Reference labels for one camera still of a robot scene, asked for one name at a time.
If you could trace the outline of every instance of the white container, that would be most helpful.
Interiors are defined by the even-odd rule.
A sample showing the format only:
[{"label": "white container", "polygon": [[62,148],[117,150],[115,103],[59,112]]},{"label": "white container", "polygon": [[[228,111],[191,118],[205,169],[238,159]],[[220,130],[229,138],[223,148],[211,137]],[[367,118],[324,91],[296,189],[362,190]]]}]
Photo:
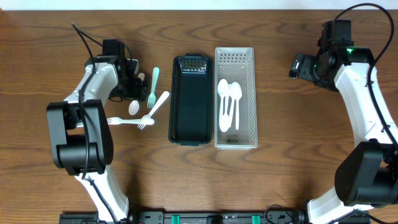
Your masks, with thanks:
[{"label": "white container", "polygon": [[[222,132],[218,125],[220,96],[218,82],[238,82],[242,88],[239,100],[239,129],[235,128],[235,111],[231,127]],[[232,100],[229,98],[228,112]],[[215,146],[218,149],[252,149],[258,147],[254,51],[250,47],[218,47],[215,57]]]}]

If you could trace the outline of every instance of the plastic fork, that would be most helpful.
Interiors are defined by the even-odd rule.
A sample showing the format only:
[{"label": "plastic fork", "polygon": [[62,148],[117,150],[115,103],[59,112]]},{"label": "plastic fork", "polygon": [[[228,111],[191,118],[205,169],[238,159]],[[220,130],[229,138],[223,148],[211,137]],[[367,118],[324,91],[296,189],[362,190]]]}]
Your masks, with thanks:
[{"label": "plastic fork", "polygon": [[152,72],[152,86],[150,89],[150,95],[148,96],[147,107],[149,109],[153,108],[155,105],[155,102],[156,102],[155,89],[156,89],[156,83],[157,83],[158,78],[159,78],[159,68],[154,67],[154,71]]},{"label": "plastic fork", "polygon": [[[118,117],[113,117],[113,118],[106,119],[106,121],[108,122],[108,124],[114,124],[114,125],[139,124],[141,122],[141,119],[122,119],[122,118],[118,118]],[[155,123],[154,119],[149,119],[146,122],[147,125],[153,125],[154,123]]]},{"label": "plastic fork", "polygon": [[146,123],[148,122],[148,120],[151,119],[152,115],[156,112],[157,109],[159,109],[159,107],[167,99],[167,97],[169,97],[169,95],[170,95],[170,93],[168,91],[164,91],[162,93],[162,95],[159,97],[159,99],[155,103],[155,106],[151,109],[149,114],[146,114],[146,115],[144,115],[141,118],[141,122],[138,124],[138,128],[139,129],[141,129],[141,130],[144,129],[144,127],[146,126]]}]

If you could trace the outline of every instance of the wooden tabletop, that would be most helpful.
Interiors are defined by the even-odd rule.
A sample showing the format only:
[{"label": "wooden tabletop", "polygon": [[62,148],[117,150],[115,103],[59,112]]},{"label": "wooden tabletop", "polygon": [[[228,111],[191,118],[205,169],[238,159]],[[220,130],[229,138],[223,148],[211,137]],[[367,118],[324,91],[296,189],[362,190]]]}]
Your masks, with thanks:
[{"label": "wooden tabletop", "polygon": [[[171,90],[173,58],[216,47],[253,47],[257,149],[221,151],[214,141],[181,147],[168,140],[169,101],[156,124],[112,126],[112,166],[134,208],[167,211],[263,211],[273,203],[303,208],[333,187],[336,168],[353,150],[339,93],[287,77],[296,53],[315,54],[321,24],[339,11],[48,11],[0,15],[0,223],[57,223],[63,212],[96,208],[83,186],[53,164],[45,109],[82,79],[88,53],[70,22],[97,40],[118,38],[140,72],[160,68],[156,93]],[[398,12],[392,12],[398,20]],[[378,11],[353,11],[356,45],[376,56],[389,35]],[[90,43],[94,54],[101,49]],[[398,118],[398,42],[377,65],[384,99]],[[128,115],[128,101],[105,106]],[[147,113],[146,106],[135,118]],[[396,206],[372,210],[398,219]]]}]

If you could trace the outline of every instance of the brown wood surface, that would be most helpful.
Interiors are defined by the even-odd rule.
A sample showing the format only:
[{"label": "brown wood surface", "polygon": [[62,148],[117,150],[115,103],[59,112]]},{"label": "brown wood surface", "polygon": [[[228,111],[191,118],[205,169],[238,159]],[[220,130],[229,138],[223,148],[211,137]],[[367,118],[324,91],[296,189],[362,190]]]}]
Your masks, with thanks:
[{"label": "brown wood surface", "polygon": [[[287,77],[294,55],[315,54],[323,22],[339,11],[49,11],[0,17],[0,223],[57,223],[63,212],[95,211],[85,189],[54,166],[45,109],[80,82],[88,53],[70,25],[95,39],[119,38],[149,75],[160,67],[157,95],[171,90],[172,60],[187,52],[214,57],[216,47],[253,47],[259,147],[219,151],[169,143],[169,103],[156,124],[139,131],[112,126],[114,168],[133,207],[264,210],[302,208],[333,186],[353,150],[342,97]],[[398,19],[398,12],[392,12]],[[353,40],[378,54],[389,25],[377,11],[354,11]],[[90,44],[95,54],[100,48]],[[398,118],[398,42],[377,66],[393,118]],[[130,118],[129,102],[107,102],[107,116]],[[145,106],[139,115],[148,112]],[[373,210],[385,221],[397,207]]]}]

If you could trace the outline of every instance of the green tape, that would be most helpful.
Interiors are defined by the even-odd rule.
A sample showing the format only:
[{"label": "green tape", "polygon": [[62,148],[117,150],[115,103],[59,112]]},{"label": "green tape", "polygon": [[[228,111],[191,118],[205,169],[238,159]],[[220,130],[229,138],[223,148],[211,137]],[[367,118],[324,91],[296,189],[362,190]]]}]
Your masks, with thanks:
[{"label": "green tape", "polygon": [[253,224],[261,224],[261,219],[259,215],[253,215],[251,217],[251,220],[253,222]]},{"label": "green tape", "polygon": [[180,224],[180,216],[172,215],[172,224]]}]

